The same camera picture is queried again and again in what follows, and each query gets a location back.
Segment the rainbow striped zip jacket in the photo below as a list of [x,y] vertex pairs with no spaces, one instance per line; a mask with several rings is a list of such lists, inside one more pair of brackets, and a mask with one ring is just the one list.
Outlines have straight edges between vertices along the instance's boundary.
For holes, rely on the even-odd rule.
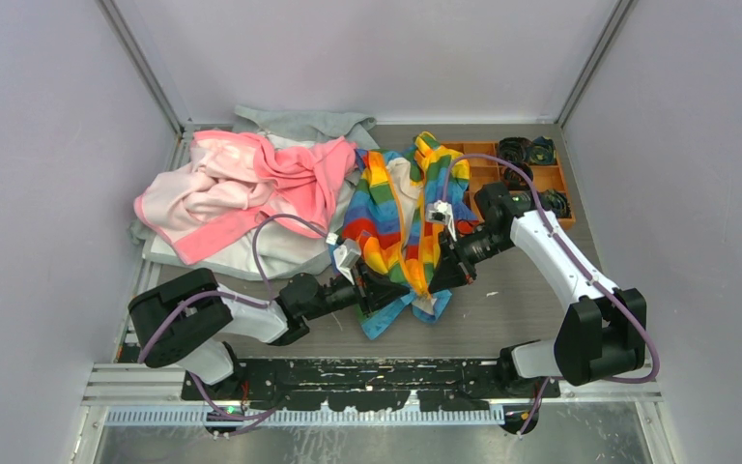
[[375,339],[406,309],[424,323],[435,323],[452,294],[428,291],[445,227],[428,221],[426,208],[445,201],[456,224],[466,229],[474,226],[477,217],[464,202],[470,165],[461,152],[441,144],[428,131],[401,152],[357,150],[356,154],[361,175],[342,235],[357,242],[371,270],[407,289],[405,296],[360,317],[360,326],[369,339]]

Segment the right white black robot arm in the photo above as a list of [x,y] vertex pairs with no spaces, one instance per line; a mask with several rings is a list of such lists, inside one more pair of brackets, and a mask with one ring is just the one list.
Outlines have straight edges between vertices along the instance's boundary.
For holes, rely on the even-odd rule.
[[517,200],[500,182],[485,185],[474,201],[484,220],[458,239],[441,233],[430,293],[473,283],[478,263],[515,247],[563,308],[556,337],[501,350],[497,375],[504,393],[522,396],[537,378],[581,386],[643,367],[646,301],[637,289],[622,290],[591,266],[541,202]]

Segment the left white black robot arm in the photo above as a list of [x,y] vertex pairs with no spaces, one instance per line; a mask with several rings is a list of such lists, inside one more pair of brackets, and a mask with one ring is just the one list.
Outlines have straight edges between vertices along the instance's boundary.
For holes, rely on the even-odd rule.
[[356,306],[381,310],[409,289],[363,263],[326,283],[311,274],[293,276],[272,300],[256,300],[219,283],[206,268],[191,271],[134,297],[128,314],[138,336],[138,360],[150,368],[175,364],[195,374],[217,397],[243,386],[233,348],[219,334],[290,345],[309,332],[308,321]]

